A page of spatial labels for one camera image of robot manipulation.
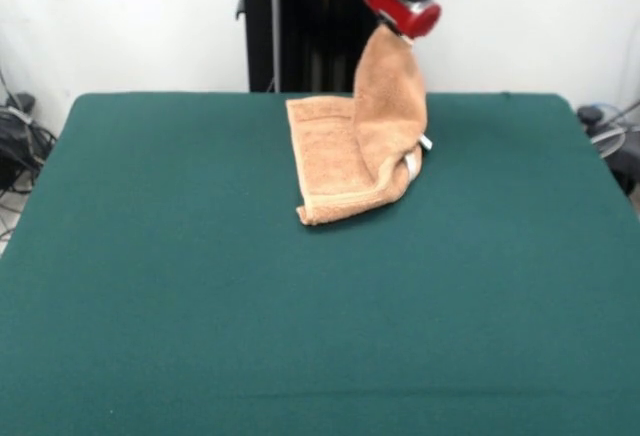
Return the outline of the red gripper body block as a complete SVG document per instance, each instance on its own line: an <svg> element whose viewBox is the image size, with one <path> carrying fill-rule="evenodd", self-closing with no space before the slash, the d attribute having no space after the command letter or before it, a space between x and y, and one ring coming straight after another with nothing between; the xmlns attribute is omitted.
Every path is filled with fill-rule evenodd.
<svg viewBox="0 0 640 436"><path fill-rule="evenodd" d="M408 39L426 36L438 23L441 7L433 0L364 0L371 11Z"/></svg>

